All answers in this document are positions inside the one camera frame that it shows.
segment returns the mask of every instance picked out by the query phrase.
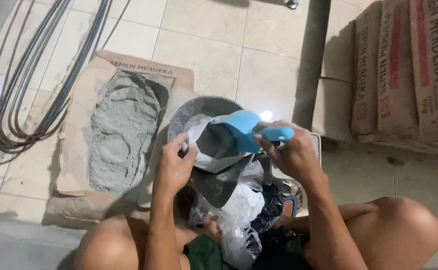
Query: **gray cement powder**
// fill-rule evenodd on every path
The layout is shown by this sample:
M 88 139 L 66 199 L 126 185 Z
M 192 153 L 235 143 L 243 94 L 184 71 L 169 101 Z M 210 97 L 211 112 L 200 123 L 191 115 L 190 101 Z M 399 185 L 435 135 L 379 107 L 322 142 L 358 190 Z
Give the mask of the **gray cement powder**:
M 193 116 L 184 126 L 184 131 L 188 131 L 207 117 L 209 116 L 203 113 Z M 208 124 L 196 143 L 202 153 L 215 159 L 235 157 L 241 154 L 235 148 L 232 133 L 222 124 Z
M 160 104 L 153 89 L 145 84 L 140 88 L 122 71 L 104 87 L 107 91 L 92 113 L 91 128 L 84 132 L 90 187 L 122 196 L 147 169 Z

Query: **person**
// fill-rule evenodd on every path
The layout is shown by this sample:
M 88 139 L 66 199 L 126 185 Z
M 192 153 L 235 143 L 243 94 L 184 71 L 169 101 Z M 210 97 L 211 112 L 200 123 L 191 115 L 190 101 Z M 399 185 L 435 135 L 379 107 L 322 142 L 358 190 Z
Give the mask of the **person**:
M 269 125 L 260 122 L 255 130 Z M 277 221 L 297 235 L 309 236 L 294 255 L 295 269 L 418 270 L 438 251 L 438 220 L 416 201 L 383 197 L 336 206 L 308 131 L 292 128 L 294 137 L 283 148 L 263 136 L 256 135 L 256 139 L 272 162 L 306 191 L 309 215 L 281 216 Z M 222 260 L 220 229 L 214 221 L 199 230 L 174 225 L 173 199 L 186 185 L 197 155 L 197 150 L 189 147 L 183 158 L 178 156 L 187 138 L 187 133 L 180 134 L 162 148 L 149 223 L 119 216 L 98 224 L 78 247 L 77 269 L 232 269 Z

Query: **coiled wire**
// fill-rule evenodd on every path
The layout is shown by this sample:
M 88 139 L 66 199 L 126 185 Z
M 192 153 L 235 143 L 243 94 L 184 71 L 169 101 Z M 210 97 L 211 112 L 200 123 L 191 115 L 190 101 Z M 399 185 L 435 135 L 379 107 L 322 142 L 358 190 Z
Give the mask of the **coiled wire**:
M 99 44 L 99 40 L 104 30 L 104 26 L 109 11 L 111 9 L 113 0 L 101 0 L 101 4 L 96 13 L 94 21 L 88 31 L 84 44 L 81 47 L 79 55 L 76 58 L 70 73 L 66 77 L 66 80 L 64 81 L 60 91 L 58 92 L 58 95 L 56 96 L 52 105 L 49 107 L 47 113 L 44 115 L 38 127 L 31 134 L 28 134 L 22 129 L 21 125 L 19 124 L 18 121 L 19 109 L 21 107 L 24 95 L 26 94 L 26 89 L 32 78 L 34 70 L 36 69 L 36 66 L 41 58 L 41 55 L 44 52 L 44 49 L 48 44 L 48 41 L 51 38 L 54 29 L 56 28 L 68 4 L 70 3 L 70 0 L 56 0 L 53 3 L 48 13 L 45 15 L 43 21 L 39 25 L 38 29 L 36 30 L 36 33 L 31 38 L 29 45 L 24 51 L 18 63 L 18 66 L 16 67 L 16 70 L 13 72 L 11 76 L 11 80 L 9 81 L 9 83 L 7 83 L 9 78 L 9 73 L 11 71 L 12 62 L 14 60 L 14 56 L 16 54 L 16 50 L 19 44 L 19 39 L 22 35 L 24 26 L 29 17 L 34 2 L 35 0 L 31 0 L 29 9 L 26 13 L 26 17 L 22 23 L 18 37 L 16 39 L 16 43 L 14 45 L 12 56 L 9 61 L 9 65 L 7 67 L 7 71 L 5 75 L 5 84 L 3 85 L 3 89 L 0 96 L 0 150 L 4 153 L 12 154 L 11 158 L 5 161 L 1 161 L 0 164 L 4 164 L 14 160 L 21 153 L 31 148 L 36 142 L 44 140 L 49 136 L 51 136 L 52 134 L 54 134 L 54 132 L 57 131 L 58 128 L 61 126 L 62 121 L 66 117 L 67 112 L 65 108 L 69 103 L 69 93 L 72 88 L 72 85 L 76 81 L 76 78 L 78 77 L 79 72 L 81 71 L 81 68 L 84 65 L 84 61 L 86 60 L 87 55 L 90 52 L 94 40 L 96 40 L 96 43 L 94 45 L 93 52 L 96 50 Z M 124 15 L 124 12 L 127 9 L 127 6 L 129 5 L 129 2 L 130 0 L 127 1 L 121 15 L 119 16 L 116 24 L 114 25 L 112 31 L 110 32 L 102 48 L 106 46 L 109 38 L 113 34 L 117 25 L 119 24 L 122 16 Z M 0 58 L 7 37 L 11 30 L 11 27 L 13 25 L 13 22 L 16 18 L 16 15 L 18 14 L 19 8 L 22 3 L 23 0 L 20 0 L 12 17 L 12 20 L 9 24 L 3 42 L 1 44 Z M 17 91 L 15 95 L 13 95 L 17 83 L 18 83 Z M 5 117 L 7 107 L 10 107 L 9 114 L 7 115 L 7 126 L 13 138 L 9 138 L 3 130 L 3 119 Z M 58 117 L 60 117 L 59 121 L 55 125 L 53 125 L 54 122 L 58 119 Z

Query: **tiled floor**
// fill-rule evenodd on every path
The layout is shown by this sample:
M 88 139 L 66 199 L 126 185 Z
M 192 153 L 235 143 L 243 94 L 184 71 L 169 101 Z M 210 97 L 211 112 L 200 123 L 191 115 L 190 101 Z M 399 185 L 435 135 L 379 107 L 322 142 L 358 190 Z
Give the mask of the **tiled floor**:
M 71 2 L 44 51 L 20 110 L 26 130 L 38 124 L 45 105 L 62 85 L 100 0 Z M 100 46 L 126 2 L 114 1 Z M 132 0 L 105 48 L 192 69 L 195 91 L 201 95 L 228 97 L 258 114 L 270 111 L 271 120 L 291 120 L 300 112 L 299 124 L 309 127 L 321 71 L 320 40 L 325 38 L 328 5 L 300 0 L 298 9 L 289 10 L 279 2 Z M 331 6 L 344 11 L 339 16 L 348 20 L 368 2 L 332 0 Z M 19 52 L 51 3 L 53 0 L 36 1 Z M 26 6 L 19 12 L 19 19 L 25 11 Z M 15 23 L 11 36 L 17 35 L 20 21 Z M 5 47 L 0 76 L 5 74 L 13 42 L 9 40 Z M 0 213 L 11 212 L 19 220 L 40 222 L 58 173 L 58 155 L 59 139 L 54 135 L 10 164 L 1 165 Z M 395 166 L 387 163 L 388 154 L 377 147 L 355 146 L 335 154 L 324 153 L 324 170 L 337 203 L 404 195 L 419 200 L 438 217 L 438 160 L 402 156 L 405 165 Z M 438 255 L 428 267 L 438 267 Z

